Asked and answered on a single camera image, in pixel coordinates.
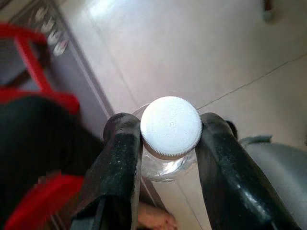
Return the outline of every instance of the tiled floor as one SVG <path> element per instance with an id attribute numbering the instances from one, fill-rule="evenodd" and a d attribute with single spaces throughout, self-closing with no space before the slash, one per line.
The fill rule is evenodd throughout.
<path id="1" fill-rule="evenodd" d="M 176 95 L 234 121 L 241 137 L 305 148 L 307 0 L 276 1 L 269 24 L 260 0 L 58 3 L 116 112 Z M 180 229 L 211 229 L 197 168 L 154 186 Z"/>

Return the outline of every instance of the black cloth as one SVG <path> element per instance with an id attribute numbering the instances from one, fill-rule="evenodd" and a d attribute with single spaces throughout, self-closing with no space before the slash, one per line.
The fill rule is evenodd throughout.
<path id="1" fill-rule="evenodd" d="M 0 229 L 46 172 L 85 175 L 103 143 L 69 112 L 45 98 L 0 105 Z"/>

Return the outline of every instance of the floor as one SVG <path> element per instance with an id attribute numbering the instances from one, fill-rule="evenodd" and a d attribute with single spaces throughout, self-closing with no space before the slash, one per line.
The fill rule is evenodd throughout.
<path id="1" fill-rule="evenodd" d="M 306 149 L 307 0 L 276 1 L 271 23 L 260 0 L 57 2 L 115 112 L 176 95 Z M 181 230 L 211 229 L 197 168 L 154 186 Z"/>

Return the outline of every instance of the white bottle cap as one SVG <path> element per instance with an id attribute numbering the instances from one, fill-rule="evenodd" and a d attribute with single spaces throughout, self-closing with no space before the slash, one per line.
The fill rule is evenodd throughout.
<path id="1" fill-rule="evenodd" d="M 159 98 L 141 118 L 144 146 L 154 156 L 172 160 L 195 148 L 201 138 L 201 118 L 191 103 L 179 97 Z"/>

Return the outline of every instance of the tile grout line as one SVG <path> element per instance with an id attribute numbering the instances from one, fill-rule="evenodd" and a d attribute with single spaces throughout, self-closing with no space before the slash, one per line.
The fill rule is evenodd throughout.
<path id="1" fill-rule="evenodd" d="M 192 211 L 193 215 L 195 216 L 195 219 L 197 220 L 199 227 L 201 228 L 201 230 L 204 230 L 204 229 L 202 228 L 202 225 L 200 224 L 200 222 L 199 222 L 199 220 L 198 220 L 198 218 L 197 218 L 197 216 L 196 216 L 194 210 L 192 209 L 192 207 L 191 207 L 191 205 L 190 205 L 190 203 L 189 203 L 189 201 L 188 201 L 187 196 L 184 194 L 184 192 L 183 192 L 183 190 L 182 190 L 180 184 L 177 183 L 177 182 L 176 182 L 176 184 L 178 185 L 178 187 L 179 187 L 181 193 L 183 194 L 183 196 L 184 196 L 184 198 L 185 198 L 185 200 L 186 200 L 186 202 L 187 202 L 187 204 L 188 204 L 190 210 Z"/>
<path id="2" fill-rule="evenodd" d="M 233 92 L 235 92 L 235 91 L 238 91 L 239 89 L 241 89 L 241 88 L 243 88 L 243 87 L 245 87 L 245 86 L 251 85 L 252 83 L 254 83 L 254 82 L 256 82 L 256 81 L 258 81 L 258 80 L 260 80 L 260 79 L 262 79 L 262 78 L 264 78 L 264 77 L 266 77 L 266 76 L 268 76 L 269 74 L 271 74 L 271 73 L 274 72 L 275 70 L 279 69 L 280 67 L 282 67 L 282 66 L 284 66 L 284 65 L 286 65 L 286 64 L 295 62 L 295 61 L 297 61 L 297 60 L 303 58 L 303 57 L 306 56 L 306 55 L 307 55 L 307 53 L 304 53 L 304 54 L 302 54 L 301 56 L 299 56 L 299 57 L 297 57 L 297 58 L 295 58 L 295 59 L 293 59 L 293 60 L 284 62 L 283 64 L 281 64 L 281 65 L 275 67 L 274 69 L 272 69 L 272 70 L 270 70 L 269 72 L 267 72 L 266 74 L 264 74 L 264 75 L 258 77 L 257 79 L 252 80 L 252 81 L 249 82 L 249 83 L 246 83 L 246 84 L 244 84 L 244 85 L 242 85 L 242 86 L 240 86 L 240 87 L 238 87 L 238 88 L 236 88 L 236 89 L 234 89 L 234 90 L 232 90 L 232 91 L 230 91 L 230 92 L 225 93 L 224 95 L 220 96 L 219 98 L 214 99 L 214 100 L 208 102 L 207 104 L 205 104 L 204 106 L 201 106 L 201 107 L 197 108 L 197 110 L 202 109 L 202 108 L 204 108 L 204 107 L 206 107 L 206 106 L 208 106 L 208 105 L 210 105 L 210 104 L 212 104 L 212 103 L 214 103 L 214 102 L 216 102 L 216 101 L 222 99 L 223 97 L 225 97 L 225 96 L 227 96 L 227 95 L 229 95 L 229 94 L 231 94 L 231 93 L 233 93 Z"/>
<path id="3" fill-rule="evenodd" d="M 96 29 L 96 31 L 98 32 L 98 35 L 99 37 L 104 41 L 104 44 L 106 45 L 106 48 L 107 48 L 107 52 L 108 54 L 110 55 L 111 57 L 111 61 L 112 61 L 112 64 L 114 65 L 114 67 L 116 68 L 117 72 L 119 73 L 119 76 L 120 78 L 122 79 L 122 81 L 124 82 L 124 85 L 127 87 L 128 89 L 128 92 L 130 94 L 130 96 L 132 97 L 132 100 L 134 102 L 134 104 L 136 105 L 136 107 L 138 107 L 138 103 L 137 103 L 137 100 L 134 98 L 131 90 L 130 90 L 130 87 L 128 86 L 128 83 L 126 82 L 124 76 L 123 76 L 123 73 L 122 71 L 120 70 L 119 66 L 117 65 L 116 61 L 114 60 L 114 56 L 112 54 L 112 52 L 110 51 L 107 43 L 105 42 L 104 38 L 102 37 L 102 31 L 100 30 L 100 28 L 97 26 L 96 22 L 94 21 L 94 19 L 92 18 L 92 15 L 90 14 L 90 12 L 88 11 L 88 8 L 87 8 L 87 5 L 85 5 L 85 8 L 84 8 L 84 11 L 86 13 L 86 15 L 89 17 L 93 27 Z"/>

